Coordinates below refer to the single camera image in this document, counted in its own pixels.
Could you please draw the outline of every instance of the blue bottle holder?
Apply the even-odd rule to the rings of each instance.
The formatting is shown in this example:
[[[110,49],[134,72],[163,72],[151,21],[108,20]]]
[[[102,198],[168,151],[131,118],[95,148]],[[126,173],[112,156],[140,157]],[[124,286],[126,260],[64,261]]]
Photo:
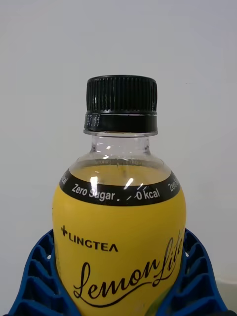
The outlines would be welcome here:
[[[207,252],[186,230],[180,273],[156,316],[203,316],[226,310]],[[8,315],[80,316],[56,271],[53,230],[32,249]]]

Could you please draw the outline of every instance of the bottle label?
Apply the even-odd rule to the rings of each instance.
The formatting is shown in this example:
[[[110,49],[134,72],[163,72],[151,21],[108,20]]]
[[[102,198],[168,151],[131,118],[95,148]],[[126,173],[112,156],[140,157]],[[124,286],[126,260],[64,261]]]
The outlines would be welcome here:
[[[56,265],[82,316],[154,316],[179,273],[185,217],[173,173],[138,187],[68,170],[53,202]]]
[[[138,206],[167,201],[176,196],[180,184],[171,172],[164,181],[149,185],[133,186],[127,182],[125,186],[98,184],[97,177],[90,182],[72,175],[69,169],[60,180],[59,186],[64,193],[83,202],[110,206]]]

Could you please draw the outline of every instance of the black bottle cap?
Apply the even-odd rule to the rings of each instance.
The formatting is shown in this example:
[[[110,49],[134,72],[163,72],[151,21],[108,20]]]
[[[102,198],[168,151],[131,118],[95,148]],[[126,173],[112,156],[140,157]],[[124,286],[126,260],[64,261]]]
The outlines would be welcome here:
[[[157,83],[141,76],[101,76],[87,82],[85,133],[157,134]]]

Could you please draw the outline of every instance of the bottle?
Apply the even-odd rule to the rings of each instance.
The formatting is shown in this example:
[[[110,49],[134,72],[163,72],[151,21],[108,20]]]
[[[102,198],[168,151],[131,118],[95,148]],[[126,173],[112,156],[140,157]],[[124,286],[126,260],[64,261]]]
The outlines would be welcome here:
[[[58,275],[82,316],[153,316],[178,276],[185,199],[150,152],[156,110],[151,78],[87,83],[91,150],[65,172],[53,201]]]

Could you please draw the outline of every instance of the bottle neck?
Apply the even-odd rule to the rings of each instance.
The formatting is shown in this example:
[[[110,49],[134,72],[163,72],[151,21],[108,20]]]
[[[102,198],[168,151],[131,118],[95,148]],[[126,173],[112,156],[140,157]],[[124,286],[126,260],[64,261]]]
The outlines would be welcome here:
[[[149,155],[149,137],[108,137],[92,136],[91,153],[105,157],[133,157]]]

